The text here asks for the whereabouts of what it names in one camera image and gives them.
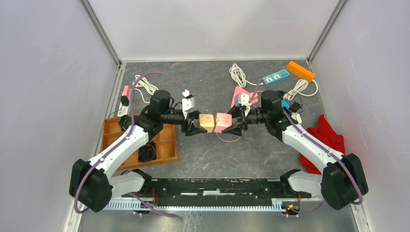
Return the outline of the pink cube adapter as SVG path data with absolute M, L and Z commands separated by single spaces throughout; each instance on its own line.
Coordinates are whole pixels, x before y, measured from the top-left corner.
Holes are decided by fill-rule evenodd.
M 215 118 L 215 133 L 222 133 L 224 129 L 232 126 L 232 115 L 228 113 L 217 113 Z

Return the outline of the beige cube adapter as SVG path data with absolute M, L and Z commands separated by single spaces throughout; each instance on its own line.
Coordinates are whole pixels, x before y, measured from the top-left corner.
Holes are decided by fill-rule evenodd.
M 198 122 L 207 133 L 212 133 L 214 131 L 215 120 L 213 114 L 199 114 Z

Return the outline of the pink triangular power strip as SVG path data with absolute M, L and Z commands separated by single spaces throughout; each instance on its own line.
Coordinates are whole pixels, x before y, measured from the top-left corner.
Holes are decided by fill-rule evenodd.
M 239 99 L 241 99 L 244 94 L 248 95 L 248 97 L 250 99 L 253 96 L 254 92 L 248 92 L 244 88 L 242 88 L 240 86 L 236 86 L 235 89 L 234 89 L 234 93 L 233 93 L 230 108 L 234 107 L 235 104 L 238 103 Z

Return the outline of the blue square plug adapter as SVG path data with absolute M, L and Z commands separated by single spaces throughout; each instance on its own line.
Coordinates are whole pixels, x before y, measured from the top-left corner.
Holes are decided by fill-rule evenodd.
M 286 101 L 286 100 L 282 100 L 281 101 L 281 107 L 282 108 L 285 108 L 285 109 L 289 109 L 290 108 L 290 106 L 289 106 L 289 104 L 288 104 L 288 102 Z

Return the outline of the white square plug adapter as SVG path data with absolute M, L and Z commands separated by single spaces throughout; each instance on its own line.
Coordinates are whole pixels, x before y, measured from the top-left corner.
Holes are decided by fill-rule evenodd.
M 291 115 L 291 118 L 296 120 L 298 124 L 302 123 L 302 119 L 299 113 L 294 113 Z

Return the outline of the black power adapter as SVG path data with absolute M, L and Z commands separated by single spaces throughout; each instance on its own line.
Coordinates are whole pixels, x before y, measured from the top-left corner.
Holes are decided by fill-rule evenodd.
M 293 114 L 296 114 L 301 107 L 302 105 L 300 103 L 293 102 L 292 105 L 289 107 L 289 111 Z

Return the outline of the teal power strip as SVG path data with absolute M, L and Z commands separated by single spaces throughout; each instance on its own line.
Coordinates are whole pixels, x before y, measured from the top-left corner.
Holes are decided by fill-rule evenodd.
M 272 86 L 282 80 L 286 80 L 290 76 L 290 73 L 286 69 L 279 70 L 275 73 L 267 75 L 262 78 L 263 83 L 266 86 Z

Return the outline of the pink plug adapter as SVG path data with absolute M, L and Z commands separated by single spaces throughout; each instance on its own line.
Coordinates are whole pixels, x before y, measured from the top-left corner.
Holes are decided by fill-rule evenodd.
M 127 98 L 130 98 L 130 93 L 131 93 L 130 86 L 128 86 L 128 85 L 124 86 L 122 96 L 126 96 Z

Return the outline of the orange power strip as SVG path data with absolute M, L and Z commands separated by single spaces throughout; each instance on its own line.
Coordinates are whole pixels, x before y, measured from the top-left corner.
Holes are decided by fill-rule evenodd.
M 297 64 L 294 61 L 290 61 L 287 64 L 286 70 L 294 74 L 295 76 L 299 77 L 300 79 L 308 81 L 309 83 L 311 83 L 316 76 L 313 72 L 302 67 L 301 65 Z

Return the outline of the white power strip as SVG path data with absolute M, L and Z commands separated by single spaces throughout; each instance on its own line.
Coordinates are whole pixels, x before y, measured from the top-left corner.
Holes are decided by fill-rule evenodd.
M 122 106 L 121 102 L 120 102 L 120 106 L 119 106 L 119 110 L 117 113 L 118 117 L 121 117 L 123 115 L 127 115 L 129 113 L 129 106 Z

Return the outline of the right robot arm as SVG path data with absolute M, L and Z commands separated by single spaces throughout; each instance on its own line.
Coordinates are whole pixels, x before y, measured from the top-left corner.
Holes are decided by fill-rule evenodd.
M 248 94 L 237 94 L 228 111 L 236 123 L 222 132 L 241 136 L 249 125 L 264 124 L 270 135 L 296 149 L 319 170 L 319 174 L 292 171 L 279 184 L 283 196 L 292 197 L 298 191 L 310 193 L 322 197 L 335 210 L 349 204 L 361 205 L 368 185 L 360 158 L 336 151 L 310 134 L 291 118 L 291 113 L 300 108 L 298 103 L 283 107 L 282 95 L 281 91 L 265 90 L 261 106 L 253 107 Z

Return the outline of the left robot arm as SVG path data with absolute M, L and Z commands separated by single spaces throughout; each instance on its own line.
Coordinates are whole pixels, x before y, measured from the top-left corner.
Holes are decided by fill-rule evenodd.
M 182 95 L 182 110 L 173 115 L 170 93 L 157 90 L 138 116 L 131 114 L 130 126 L 107 149 L 88 161 L 79 159 L 73 164 L 69 194 L 74 197 L 77 213 L 89 209 L 99 212 L 112 198 L 128 193 L 135 192 L 140 197 L 151 193 L 152 184 L 141 174 L 114 176 L 114 173 L 128 157 L 159 134 L 164 124 L 183 125 L 188 121 L 189 114 L 194 112 L 194 98 L 187 89 Z

